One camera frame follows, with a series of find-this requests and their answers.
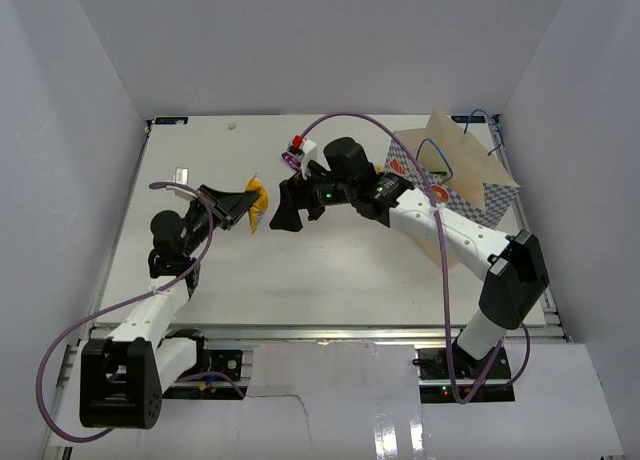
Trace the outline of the purple candy bar wrapper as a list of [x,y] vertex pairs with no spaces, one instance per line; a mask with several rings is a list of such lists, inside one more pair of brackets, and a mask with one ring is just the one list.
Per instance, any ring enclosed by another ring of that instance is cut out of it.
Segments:
[[299,149],[287,149],[281,154],[282,160],[294,171],[303,170],[304,153]]

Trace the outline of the yellow M&M packet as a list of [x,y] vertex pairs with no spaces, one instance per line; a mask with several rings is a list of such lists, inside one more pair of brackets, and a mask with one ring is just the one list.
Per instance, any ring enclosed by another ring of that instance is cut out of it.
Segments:
[[264,184],[258,178],[258,174],[254,174],[249,179],[245,187],[245,192],[257,195],[257,198],[252,202],[248,210],[251,234],[255,234],[269,208],[269,196]]

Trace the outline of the green snack bag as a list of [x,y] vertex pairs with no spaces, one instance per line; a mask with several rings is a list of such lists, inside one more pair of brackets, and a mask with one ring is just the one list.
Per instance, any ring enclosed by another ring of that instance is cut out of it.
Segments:
[[433,171],[429,172],[428,176],[432,182],[436,183],[445,183],[452,177],[449,171]]

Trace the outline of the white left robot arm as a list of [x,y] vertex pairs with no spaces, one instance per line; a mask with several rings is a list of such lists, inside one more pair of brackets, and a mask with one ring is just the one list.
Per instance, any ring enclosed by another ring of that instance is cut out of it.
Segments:
[[198,333],[168,328],[197,288],[214,230],[229,230],[244,215],[255,226],[268,206],[257,179],[242,192],[164,186],[189,207],[185,214],[163,210],[152,218],[147,296],[107,337],[89,340],[81,351],[79,419],[87,428],[149,429],[164,392],[183,373],[199,379],[209,372],[212,357]]

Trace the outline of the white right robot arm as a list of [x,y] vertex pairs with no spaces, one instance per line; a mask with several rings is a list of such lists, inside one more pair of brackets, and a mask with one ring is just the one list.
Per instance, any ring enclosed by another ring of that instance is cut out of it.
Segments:
[[324,148],[326,167],[316,160],[317,145],[301,136],[287,151],[298,159],[299,168],[279,185],[280,203],[271,229],[298,232],[303,227],[301,211],[314,221],[329,206],[349,204],[366,219],[442,242],[483,282],[478,310],[455,340],[452,368],[466,379],[484,371],[490,350],[523,323],[549,285],[537,237],[526,230],[517,235],[492,230],[431,205],[407,179],[376,172],[362,146],[350,137]]

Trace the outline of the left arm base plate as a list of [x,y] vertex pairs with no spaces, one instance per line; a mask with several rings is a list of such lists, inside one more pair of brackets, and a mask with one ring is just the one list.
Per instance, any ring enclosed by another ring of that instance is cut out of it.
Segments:
[[204,362],[185,372],[163,398],[241,401],[248,388],[251,359],[243,350],[205,350]]

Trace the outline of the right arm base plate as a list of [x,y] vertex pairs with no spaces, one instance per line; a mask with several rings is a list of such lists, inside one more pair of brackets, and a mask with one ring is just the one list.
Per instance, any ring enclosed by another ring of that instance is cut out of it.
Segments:
[[[458,394],[465,398],[488,364],[490,354],[475,360],[462,351],[453,349],[454,373]],[[416,351],[413,365],[419,377],[420,400],[427,404],[454,404],[452,384],[444,347],[421,348]],[[471,399],[475,403],[511,403],[516,400],[514,388],[506,386],[512,379],[512,369],[503,347],[485,376],[484,384]]]

